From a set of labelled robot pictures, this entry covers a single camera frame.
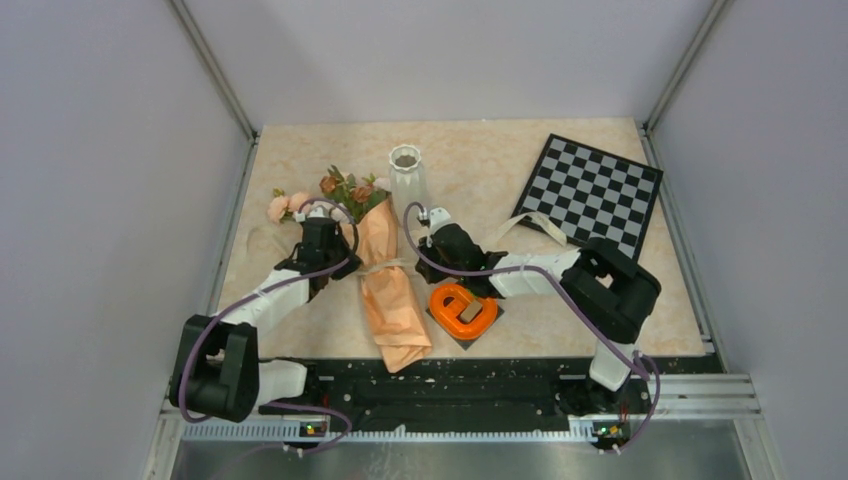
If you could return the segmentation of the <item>orange paper flower bouquet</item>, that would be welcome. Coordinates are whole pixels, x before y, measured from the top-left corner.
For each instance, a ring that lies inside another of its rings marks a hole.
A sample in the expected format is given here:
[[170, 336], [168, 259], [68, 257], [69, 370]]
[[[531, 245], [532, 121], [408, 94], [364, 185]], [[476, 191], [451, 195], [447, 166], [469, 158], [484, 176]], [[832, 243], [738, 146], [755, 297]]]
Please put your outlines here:
[[353, 215], [352, 229], [344, 213], [331, 207], [341, 219], [348, 239], [357, 233], [356, 255], [364, 313], [374, 343], [386, 369], [398, 373], [425, 358], [432, 342], [423, 312], [405, 266], [399, 258], [399, 223], [391, 200], [391, 182], [374, 175], [356, 178], [331, 166], [319, 182], [320, 196]]

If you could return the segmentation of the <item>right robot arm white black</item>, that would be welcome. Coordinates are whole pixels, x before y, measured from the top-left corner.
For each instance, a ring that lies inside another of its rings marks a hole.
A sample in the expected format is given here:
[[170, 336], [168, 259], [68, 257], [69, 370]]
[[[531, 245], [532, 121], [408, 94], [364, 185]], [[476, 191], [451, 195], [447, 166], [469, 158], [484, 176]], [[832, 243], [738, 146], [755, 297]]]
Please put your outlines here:
[[586, 385], [589, 404], [612, 412], [625, 380], [646, 377], [635, 344], [662, 291], [659, 280], [608, 239], [592, 238], [560, 254], [485, 251], [456, 223], [421, 237], [417, 272], [429, 283], [452, 278], [480, 298], [557, 295], [596, 336]]

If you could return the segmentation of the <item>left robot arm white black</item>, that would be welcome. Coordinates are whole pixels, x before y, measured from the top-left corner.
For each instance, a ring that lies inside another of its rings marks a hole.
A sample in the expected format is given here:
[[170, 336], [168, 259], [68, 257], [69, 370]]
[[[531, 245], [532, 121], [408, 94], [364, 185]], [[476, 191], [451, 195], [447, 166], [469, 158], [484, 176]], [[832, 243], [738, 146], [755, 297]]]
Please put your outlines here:
[[361, 266], [356, 226], [348, 240], [342, 224], [329, 217], [309, 217], [300, 225], [301, 240], [258, 287], [212, 316], [195, 314], [184, 323], [169, 392], [184, 420], [245, 420], [261, 386], [271, 384], [260, 373], [259, 338], [329, 281]]

